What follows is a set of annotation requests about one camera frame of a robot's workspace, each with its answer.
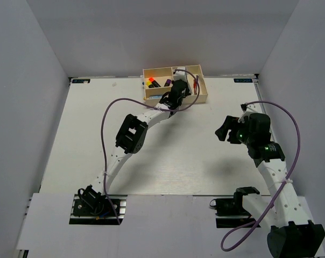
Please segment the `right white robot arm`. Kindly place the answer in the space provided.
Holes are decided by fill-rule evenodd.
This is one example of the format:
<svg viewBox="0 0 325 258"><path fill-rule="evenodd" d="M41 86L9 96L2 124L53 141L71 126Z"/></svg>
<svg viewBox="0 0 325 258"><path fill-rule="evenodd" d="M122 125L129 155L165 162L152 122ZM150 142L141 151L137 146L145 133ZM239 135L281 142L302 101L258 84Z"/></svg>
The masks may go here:
<svg viewBox="0 0 325 258"><path fill-rule="evenodd" d="M263 113L227 116L215 134L221 141L244 144L262 175L273 204L266 204L255 187L236 189L232 206L249 213L267 230L267 245L273 257L314 257L325 237L321 224L312 222L287 177L284 153L271 140L271 120Z"/></svg>

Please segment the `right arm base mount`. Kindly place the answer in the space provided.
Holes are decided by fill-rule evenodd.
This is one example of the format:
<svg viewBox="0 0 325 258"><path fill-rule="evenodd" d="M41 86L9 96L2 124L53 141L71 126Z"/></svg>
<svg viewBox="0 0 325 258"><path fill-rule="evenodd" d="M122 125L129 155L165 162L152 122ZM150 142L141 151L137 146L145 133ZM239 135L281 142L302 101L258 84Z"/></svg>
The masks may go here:
<svg viewBox="0 0 325 258"><path fill-rule="evenodd" d="M250 228L256 220L246 210L238 208L233 198L215 198L209 203L209 207L215 210L216 228L236 228L246 224Z"/></svg>

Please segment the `orange cap highlighter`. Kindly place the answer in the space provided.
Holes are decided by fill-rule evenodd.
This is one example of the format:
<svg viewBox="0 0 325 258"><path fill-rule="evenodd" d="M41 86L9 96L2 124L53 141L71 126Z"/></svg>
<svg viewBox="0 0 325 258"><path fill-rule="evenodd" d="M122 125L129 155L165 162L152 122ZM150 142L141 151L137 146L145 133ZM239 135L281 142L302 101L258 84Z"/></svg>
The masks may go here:
<svg viewBox="0 0 325 258"><path fill-rule="evenodd" d="M149 81L152 83L152 85L155 87L155 88L160 88L160 84L153 78L153 77L150 77L149 78Z"/></svg>

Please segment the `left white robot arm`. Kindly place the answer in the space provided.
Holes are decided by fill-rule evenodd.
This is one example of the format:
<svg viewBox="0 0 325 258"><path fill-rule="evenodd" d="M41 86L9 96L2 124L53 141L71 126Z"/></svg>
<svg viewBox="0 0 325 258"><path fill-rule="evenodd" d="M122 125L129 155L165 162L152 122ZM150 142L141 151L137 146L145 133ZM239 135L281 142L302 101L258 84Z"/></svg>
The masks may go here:
<svg viewBox="0 0 325 258"><path fill-rule="evenodd" d="M93 189L96 192L105 195L109 191L114 178L125 162L143 147L148 129L179 112L183 99L188 95L190 95L188 83L185 80L179 79L172 82L171 90L163 94L162 99L154 107L130 98L119 98L109 104L103 115L104 117L107 116L111 106L119 101L134 102L149 108L149 110L137 116L128 114L125 117L116 135L115 147L110 155L110 162L106 158L103 133L105 119L102 119L101 143L105 157L104 171L92 183Z"/></svg>

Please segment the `purple cap highlighter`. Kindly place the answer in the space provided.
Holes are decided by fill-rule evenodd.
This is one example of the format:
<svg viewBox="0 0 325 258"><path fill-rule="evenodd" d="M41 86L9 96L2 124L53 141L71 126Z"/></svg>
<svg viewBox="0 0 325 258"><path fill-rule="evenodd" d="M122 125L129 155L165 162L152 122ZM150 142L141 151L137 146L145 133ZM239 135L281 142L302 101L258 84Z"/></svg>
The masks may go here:
<svg viewBox="0 0 325 258"><path fill-rule="evenodd" d="M164 84L164 87L169 87L171 84L171 80L170 79L167 79L165 84Z"/></svg>

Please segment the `blue clear highlighter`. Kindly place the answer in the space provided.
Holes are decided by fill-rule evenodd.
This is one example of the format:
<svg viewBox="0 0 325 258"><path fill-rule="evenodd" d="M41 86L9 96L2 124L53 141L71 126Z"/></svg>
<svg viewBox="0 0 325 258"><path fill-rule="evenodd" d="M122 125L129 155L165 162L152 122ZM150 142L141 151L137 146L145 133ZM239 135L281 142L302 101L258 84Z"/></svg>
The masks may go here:
<svg viewBox="0 0 325 258"><path fill-rule="evenodd" d="M149 97L149 99L158 99L158 98L162 98L162 95L154 95Z"/></svg>

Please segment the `red pen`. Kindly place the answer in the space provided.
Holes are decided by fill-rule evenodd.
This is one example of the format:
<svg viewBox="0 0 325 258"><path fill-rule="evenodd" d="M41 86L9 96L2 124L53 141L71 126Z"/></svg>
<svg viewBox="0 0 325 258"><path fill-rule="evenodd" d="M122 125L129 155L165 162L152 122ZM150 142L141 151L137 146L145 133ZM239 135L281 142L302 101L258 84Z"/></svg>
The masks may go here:
<svg viewBox="0 0 325 258"><path fill-rule="evenodd" d="M194 80L194 82L193 82L193 90L194 90L194 94L197 95L197 93L198 93L198 83L197 83L197 80Z"/></svg>

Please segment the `blue clear pen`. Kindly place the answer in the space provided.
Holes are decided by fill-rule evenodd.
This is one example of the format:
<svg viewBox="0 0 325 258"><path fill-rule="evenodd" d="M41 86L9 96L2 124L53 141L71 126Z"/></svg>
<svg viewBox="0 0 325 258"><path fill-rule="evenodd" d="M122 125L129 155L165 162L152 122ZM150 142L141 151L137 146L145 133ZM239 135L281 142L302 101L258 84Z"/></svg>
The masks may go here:
<svg viewBox="0 0 325 258"><path fill-rule="evenodd" d="M190 82L187 82L187 86L188 86L188 95L192 95L193 94L193 86L190 84Z"/></svg>

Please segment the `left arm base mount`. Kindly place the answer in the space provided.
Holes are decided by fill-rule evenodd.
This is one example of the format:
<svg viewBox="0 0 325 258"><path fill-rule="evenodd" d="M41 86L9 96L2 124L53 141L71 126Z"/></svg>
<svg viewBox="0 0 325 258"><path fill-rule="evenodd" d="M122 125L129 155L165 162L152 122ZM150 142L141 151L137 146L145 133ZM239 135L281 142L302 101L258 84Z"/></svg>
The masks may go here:
<svg viewBox="0 0 325 258"><path fill-rule="evenodd" d="M70 225L120 225L126 210L126 195L107 198L91 185L74 195Z"/></svg>

